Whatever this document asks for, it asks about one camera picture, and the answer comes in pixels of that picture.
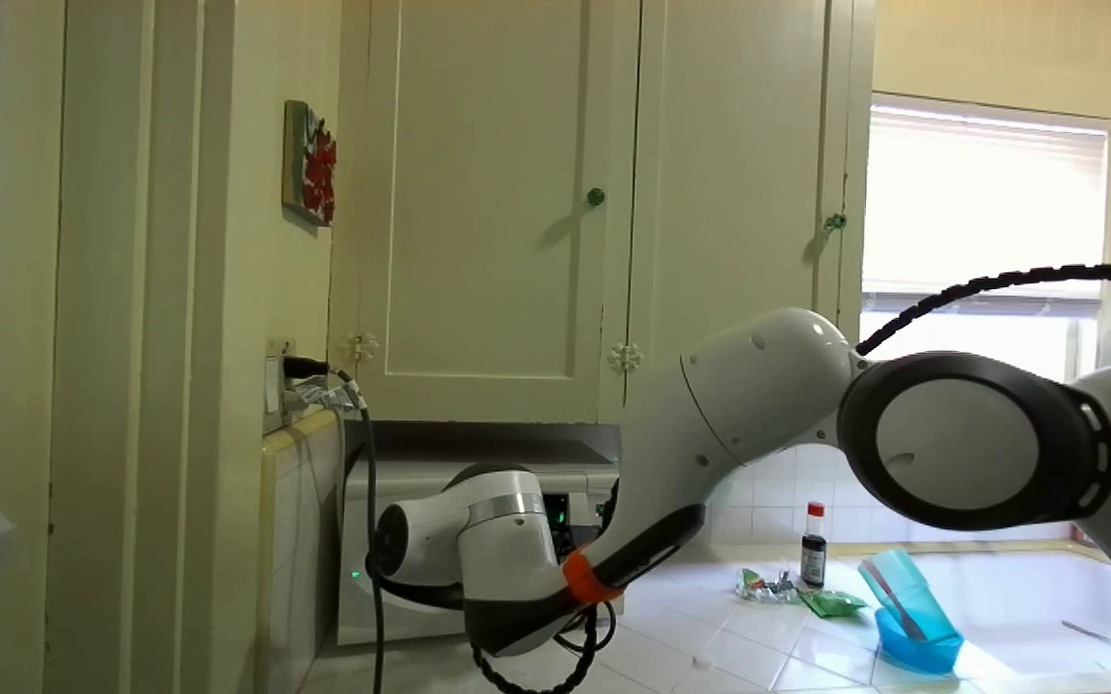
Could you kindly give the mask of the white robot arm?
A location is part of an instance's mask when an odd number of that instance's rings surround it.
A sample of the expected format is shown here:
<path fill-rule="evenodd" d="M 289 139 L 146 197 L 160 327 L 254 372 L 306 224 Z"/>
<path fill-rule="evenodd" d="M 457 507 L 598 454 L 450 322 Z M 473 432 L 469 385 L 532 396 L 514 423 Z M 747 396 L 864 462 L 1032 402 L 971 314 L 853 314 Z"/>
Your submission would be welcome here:
<path fill-rule="evenodd" d="M 527 651 L 672 561 L 734 471 L 797 444 L 838 449 L 888 508 L 989 533 L 1072 522 L 1111 561 L 1111 368 L 1072 385 L 967 350 L 888 360 L 811 308 L 726 327 L 652 368 L 619 413 L 600 535 L 553 544 L 526 467 L 468 467 L 375 522 L 367 573 L 454 611 L 483 662 Z"/>

